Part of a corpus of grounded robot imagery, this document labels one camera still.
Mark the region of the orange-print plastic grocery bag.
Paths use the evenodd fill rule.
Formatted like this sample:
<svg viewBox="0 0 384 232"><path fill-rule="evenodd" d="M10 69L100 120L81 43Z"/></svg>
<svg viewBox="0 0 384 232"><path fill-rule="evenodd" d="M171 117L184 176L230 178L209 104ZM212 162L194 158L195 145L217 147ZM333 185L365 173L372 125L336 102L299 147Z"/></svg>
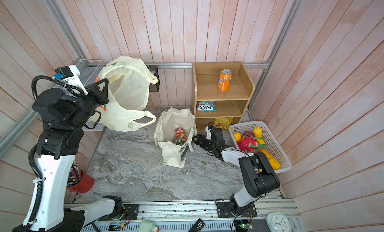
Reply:
<svg viewBox="0 0 384 232"><path fill-rule="evenodd" d="M96 82L104 78L109 80L109 103L99 106L97 111L105 127L133 132L156 121L156 116L144 109L149 101L150 85L157 84L159 79L141 59L118 57L100 71Z"/></svg>

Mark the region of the cream canvas tote bag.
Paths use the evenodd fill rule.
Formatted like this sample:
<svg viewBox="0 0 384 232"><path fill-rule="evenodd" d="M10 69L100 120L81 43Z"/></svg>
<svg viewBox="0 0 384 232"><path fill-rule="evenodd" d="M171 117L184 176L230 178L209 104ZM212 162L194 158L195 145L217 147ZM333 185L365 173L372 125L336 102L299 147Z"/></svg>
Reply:
<svg viewBox="0 0 384 232"><path fill-rule="evenodd" d="M192 139L197 135L196 119L188 108L170 108L163 112L156 125L154 140L162 150L163 164L183 168Z"/></svg>

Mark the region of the red cola can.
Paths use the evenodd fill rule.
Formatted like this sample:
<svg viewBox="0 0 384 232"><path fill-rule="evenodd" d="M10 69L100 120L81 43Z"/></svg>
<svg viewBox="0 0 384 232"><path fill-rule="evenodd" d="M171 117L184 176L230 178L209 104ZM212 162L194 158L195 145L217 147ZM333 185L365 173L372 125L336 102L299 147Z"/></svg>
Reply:
<svg viewBox="0 0 384 232"><path fill-rule="evenodd" d="M186 132L183 128L175 129L175 139L174 144L178 146L182 146L187 142Z"/></svg>

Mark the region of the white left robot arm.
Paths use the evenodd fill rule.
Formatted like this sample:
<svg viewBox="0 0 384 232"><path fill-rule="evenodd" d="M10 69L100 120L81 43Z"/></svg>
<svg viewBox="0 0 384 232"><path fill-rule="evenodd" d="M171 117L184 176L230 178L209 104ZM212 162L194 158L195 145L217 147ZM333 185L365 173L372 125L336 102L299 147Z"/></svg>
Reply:
<svg viewBox="0 0 384 232"><path fill-rule="evenodd" d="M109 102L107 79L81 89L55 80L56 88L37 93L32 80L33 110L44 120L44 130L29 153L29 164L36 175L31 205L16 232L79 232L104 217L124 214L120 197L105 196L97 202L65 209L64 198L71 166L84 136L84 127L100 105Z"/></svg>

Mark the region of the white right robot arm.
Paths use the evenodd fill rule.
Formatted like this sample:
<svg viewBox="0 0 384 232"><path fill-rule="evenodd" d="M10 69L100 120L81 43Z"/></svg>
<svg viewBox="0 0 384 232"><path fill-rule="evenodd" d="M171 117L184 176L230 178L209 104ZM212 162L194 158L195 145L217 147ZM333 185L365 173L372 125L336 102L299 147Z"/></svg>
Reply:
<svg viewBox="0 0 384 232"><path fill-rule="evenodd" d="M240 168L244 186L228 202L216 201L218 216L243 216L253 211L252 206L261 196L278 189L280 181L267 155L263 152L244 152L226 144L222 129L207 127L206 135L196 135L193 142L209 156Z"/></svg>

